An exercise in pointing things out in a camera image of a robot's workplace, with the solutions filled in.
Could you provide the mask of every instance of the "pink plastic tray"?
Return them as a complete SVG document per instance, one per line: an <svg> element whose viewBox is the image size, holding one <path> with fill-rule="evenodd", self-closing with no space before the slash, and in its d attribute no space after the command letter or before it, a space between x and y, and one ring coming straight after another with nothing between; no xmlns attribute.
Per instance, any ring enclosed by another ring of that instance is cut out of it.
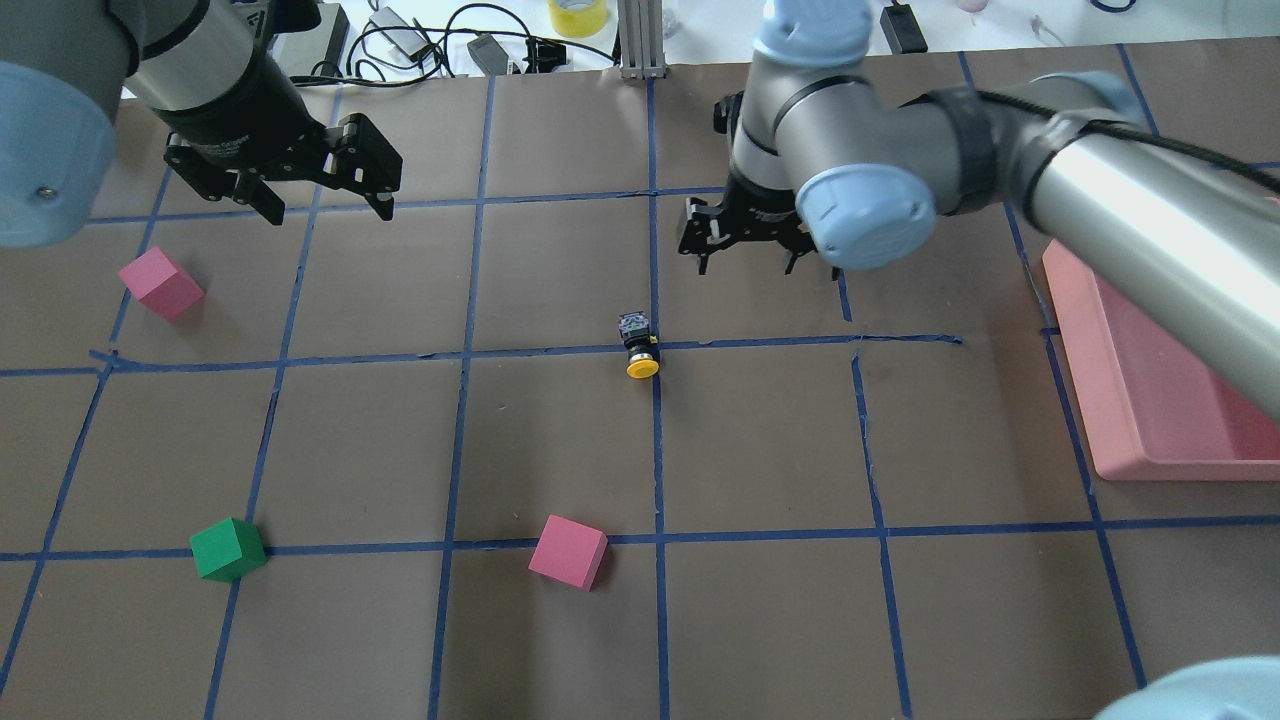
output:
<svg viewBox="0 0 1280 720"><path fill-rule="evenodd" d="M1044 270L1107 480L1280 480L1280 427L1061 243Z"/></svg>

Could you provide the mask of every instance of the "roll of yellow tape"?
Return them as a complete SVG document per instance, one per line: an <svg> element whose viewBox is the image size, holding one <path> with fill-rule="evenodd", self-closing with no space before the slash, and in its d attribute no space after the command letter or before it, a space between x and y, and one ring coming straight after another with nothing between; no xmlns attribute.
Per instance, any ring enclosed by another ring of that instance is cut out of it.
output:
<svg viewBox="0 0 1280 720"><path fill-rule="evenodd" d="M600 32L608 10L604 0L547 0L552 27L564 37L586 37Z"/></svg>

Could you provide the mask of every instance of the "blue tape grid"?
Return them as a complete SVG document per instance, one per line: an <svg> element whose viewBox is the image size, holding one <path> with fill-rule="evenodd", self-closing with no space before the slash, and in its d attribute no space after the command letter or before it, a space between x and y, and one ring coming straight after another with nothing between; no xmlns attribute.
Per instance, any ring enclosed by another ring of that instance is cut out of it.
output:
<svg viewBox="0 0 1280 720"><path fill-rule="evenodd" d="M1155 117L1151 113L1149 105L1147 104L1146 95L1140 87L1137 73L1133 69L1133 64L1129 60L1128 51L1124 45L1116 46L1120 54L1121 61L1125 67L1125 72L1129 76L1129 81L1133 86L1134 94L1138 96L1142 105L1143 113L1147 118L1148 126L1152 132L1158 135L1158 128ZM969 68L968 59L964 53L957 54L957 60L964 73L965 81L973 85L973 74ZM648 122L648 142L649 142L649 183L648 188L637 191L626 192L589 192L589 193L563 193L563 195L530 195L530 196L513 196L513 197L486 197L484 193L485 178L488 173L488 149L489 149L489 136L492 131L493 120L493 96L494 96L494 83L490 79L488 88L488 101L485 109L485 132L484 132L484 145L481 151L481 170L480 181L477 187L477 196L475 199L467 200L440 200L440 201L420 201L420 202L401 202L398 204L401 209L412 208L438 208L438 206L474 206L476 209L476 224L475 233L472 238L472 263L471 263L471 288L468 293L468 309L467 309L467 328L466 328L466 341L462 352L438 352L429 355L370 355L370 356L337 356L337 357L288 357L289 341L292 338L293 319L297 311L297 304L302 288L302 279L306 270L306 261L310 252L311 236L315 229L316 217L324 213L344 213L344 211L360 211L365 210L362 205L339 205L339 206L320 206L319 190L312 196L311 206L307 209L291 209L288 214L302 214L306 213L307 229L302 243L302 251L298 261L298 274L294 281L293 292L289 299L289 314L285 323L284 334L280 342L280 355L275 361L260 361L260 363L224 363L224 364L188 364L188 365L152 365L143 363L134 363L127 359L119 357L114 351L110 354L93 352L92 356L101 363L101 366L77 366L77 368L32 368L32 369L5 369L0 370L0 378L8 377L45 377L45 375L96 375L97 387L93 392L90 406L86 411L84 421L81 427L79 434L77 436L76 443L73 446L70 457L68 460L67 470L64 473L63 482L59 487L58 500L52 515L50 518L49 525L46 528L45 538L41 544L41 550L37 552L0 552L0 562L35 562L32 570L31 580L27 585L27 592L23 597L23 603L19 610L18 620L14 625L14 632L9 641L5 651L4 664L0 665L0 693L4 692L5 684L8 683L9 673L13 666L14 656L20 646L22 633L27 623L27 618L31 611L32 600L36 596L37 585L40 578L44 573L45 566L54 561L87 561L87 560L127 560L127 559L182 559L189 557L191 551L188 548L159 548L159 550L99 550L99 551L54 551L52 541L58 529L58 523L61 516L63 506L68 492L70 491L70 484L76 474L76 468L79 461L81 452L83 450L84 439L92 425L93 416L97 411L99 404L101 401L102 393L106 388L108 379L113 374L124 373L169 373L169 372L232 372L232 370L248 370L248 369L275 369L276 377L273 386L271 401L269 404L268 414L264 420L262 439L260 443L259 457L255 464L253 478L250 489L250 498L246 507L246 516L252 520L253 512L256 510L257 493L261 484L262 469L265 466L265 459L268 454L268 447L270 443L271 427L275 418L275 407L279 397L279 391L283 387L283 380L285 370L293 366L311 366L311 365L334 365L334 364L355 364L355 363L399 363L399 361L430 361L430 360L461 360L462 373L460 378L460 391L458 391L458 410L454 424L454 448L453 448L453 468L451 470L451 487L449 487L449 506L448 506L448 521L445 529L445 539L440 542L399 542L399 543L347 543L347 544L314 544L314 546L275 546L269 547L268 553L271 556L316 556L316 555L351 555L351 553L389 553L389 552L440 552L442 553L442 575L440 575L440 588L439 588L439 601L438 601L438 615L436 615L436 632L435 632L435 646L433 648L433 670L429 689L429 717L436 717L439 712L439 691L442 682L442 666L443 666L443 651L444 651L444 630L447 625L447 609L448 609L448 593L449 593L449 577L452 566L453 552L461 551L489 551L489 550L502 550L502 548L530 548L536 543L536 538L507 538L507 539L489 539L489 541L456 541L454 539L454 527L456 527L456 511L457 511L457 493L458 493L458 479L461 474L461 448L462 438L465 430L466 420L466 398L467 398L467 382L470 372L470 360L474 357L524 357L524 356L538 356L538 355L577 355L577 354L594 354L594 352L621 352L621 348L609 346L575 346L575 347L544 347L544 348L513 348L513 350L497 350L497 351L472 351L471 340L474 336L475 325L475 299L477 291L479 281L479 250L480 238L483 231L483 218L484 208L486 205L495 204L518 204L518 202L556 202L567 200L595 200L595 199L614 199L614 197L648 197L649 200L649 260L650 260L650 314L654 323L654 329L657 332L659 324L659 291L658 291L658 254L659 254L659 228L657 218L657 200L662 196L677 196L677 195L696 195L696 193L714 193L721 192L722 187L676 187L676 188L658 188L657 187L657 136L655 136L655 104L654 104L654 86L653 81L646 82L646 122ZM340 91L335 95L333 117L330 124L337 122L338 108L340 104ZM1280 163L1256 163L1253 167L1260 169L1271 169L1280 167ZM116 223L145 223L145 229L142 233L141 243L138 246L137 254L141 255L151 245L151 236L154 233L155 225L161 222L173 220L195 220L195 219L211 219L211 218L227 218L238 215L252 215L252 211L233 210L225 213L193 213L193 214L178 214L178 215L160 215L160 206L163 204L168 184L170 182L172 173L166 169L165 174L161 177L160 187L156 193L155 202L151 208L151 213L146 217L123 217L123 218L101 218L91 220L92 224L116 224ZM1009 220L1010 233L1014 240L1015 249L1019 258L1024 265L1024 272L1028 273L1028 279L1030 281L1030 265L1028 263L1027 252L1021 242L1021 236L1016 219L1012 213L1012 208L1005 204L1005 213ZM1048 304L1041 295L1039 288L1032 283L1032 288L1036 292L1037 301L1041 305L1042 313L1046 318L1046 324L1050 324ZM847 287L844 274L838 278L838 291L841 311L846 322L851 322L851 309L849 306ZM124 323L124 316L131 305L128 302L129 296L122 297L120 309L115 316L111 333L109 336L109 342L114 346L119 337L120 328ZM613 544L653 544L655 551L655 571L657 571L657 609L658 609L658 662L659 662L659 698L660 698L660 716L666 720L671 715L671 698L669 698L669 674L668 674L668 638L667 638L667 598L666 598L666 546L668 543L704 543L704 542L785 542L785 541L804 541L804 539L878 539L881 544L881 561L882 561L882 574L886 594L886 611L888 614L888 624L891 641L893 647L893 660L895 670L899 682L900 702L902 706L902 712L905 717L911 717L911 701L909 691L909 680L906 671L905 655L901 641L901 628L897 618L896 597L892 584L892 566L890 561L888 541L890 538L899 537L957 537L957 536L974 536L974 534L1018 534L1018 533L1070 533L1070 532L1089 532L1094 533L1098 538L1100 551L1102 553L1103 565L1107 574L1107 580L1112 591L1112 597L1116 606L1116 614L1120 623L1120 629L1124 635L1125 646L1129 652L1129 659L1134 674L1135 683L1139 687L1146 685L1146 673L1142 665L1140 653L1137 647L1137 641L1134 638L1133 628L1128 616L1128 610L1124 602L1124 593L1120 587L1119 575L1115 568L1114 559L1111 556L1110 542L1107 538L1107 532L1111 530L1138 530L1138 529L1169 529L1169 528L1212 528L1212 527L1258 527L1258 525L1280 525L1280 515L1233 515L1233 516L1202 516L1202 518L1169 518L1169 519L1137 519L1137 520L1106 520L1098 509L1096 497L1092 492L1092 480L1088 473L1088 465L1084 457L1083 443L1080 441L1079 429L1076 427L1069 392L1064 380L1061 364L1057 359L1056 350L1052 345L1052 336L1057 334L1056 328L1047 327L1043 331L1043 340L1046 346L1046 355L1050 363L1050 369L1052 372L1055 386L1059 392L1059 400L1062 406L1064 420L1066 424L1068 433L1071 438L1073 450L1075 452L1075 459L1078 469L1082 477L1082 484L1084 487L1085 497L1089 506L1091 519L1087 521L1062 521L1062 523L1014 523L1014 524L974 524L974 525L929 525L929 527L887 527L884 524L883 512L879 506L879 497L876 488L874 479L874 464L872 461L872 448L869 438L869 420L867 411L865 400L865 387L861 378L860 359L854 357L851 364L852 370L852 383L855 401L858 404L859 411L859 427L861 433L861 442L864 448L864 456L867 460L867 479L868 488L870 492L870 498L873 503L873 516L876 525L873 528L826 528L826 529L803 529L803 530L748 530L748 532L708 532L708 533L667 533L664 529L664 501L663 501L663 457L662 457L662 391L660 379L654 378L653 383L653 428L654 428L654 505L655 505L655 519L654 519L654 533L652 534L630 534L630 536L611 536L609 541ZM845 336L817 336L817 337L786 337L786 338L741 338L741 340L717 340L709 342L672 342L664 343L663 351L687 351L696 348L708 347L764 347L764 346L790 346L790 345L827 345L827 343L854 343L863 341L899 341L899 342L945 342L945 343L961 343L963 338L956 336L945 334L932 334L932 336L873 336L873 334L845 334ZM225 662L227 644L230 637L232 624L236 614L236 605L238 598L238 583L234 583L228 593L227 610L224 615L224 623L221 634L219 638L218 653L215 657L215 669L210 678L209 696L206 701L205 717L212 717L214 710L216 707L218 689L220 684L221 667Z"/></svg>

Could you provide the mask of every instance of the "cube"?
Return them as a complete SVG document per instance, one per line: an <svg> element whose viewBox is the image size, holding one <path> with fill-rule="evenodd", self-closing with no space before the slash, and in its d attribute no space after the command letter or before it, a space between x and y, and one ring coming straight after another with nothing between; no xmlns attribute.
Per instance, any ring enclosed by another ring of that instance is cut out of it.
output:
<svg viewBox="0 0 1280 720"><path fill-rule="evenodd" d="M138 302L170 323L205 296L187 270L159 247L147 250L118 274Z"/></svg>
<svg viewBox="0 0 1280 720"><path fill-rule="evenodd" d="M257 528L236 518L191 536L191 553L196 557L196 573L220 583L229 583L266 564Z"/></svg>
<svg viewBox="0 0 1280 720"><path fill-rule="evenodd" d="M590 592L608 544L608 536L600 530L552 515L547 518L543 534L538 538L538 547L534 550L534 559L529 561L529 569Z"/></svg>

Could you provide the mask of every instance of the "black adapter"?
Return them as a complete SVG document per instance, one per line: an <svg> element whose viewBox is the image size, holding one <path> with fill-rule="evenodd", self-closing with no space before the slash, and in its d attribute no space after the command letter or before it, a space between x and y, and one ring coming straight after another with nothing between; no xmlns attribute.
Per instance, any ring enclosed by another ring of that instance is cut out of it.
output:
<svg viewBox="0 0 1280 720"><path fill-rule="evenodd" d="M929 44L924 41L920 32L920 23L915 22L915 13L910 5L900 5L897 0L881 12L881 29L884 31L884 40L895 55L908 53L928 53Z"/></svg>

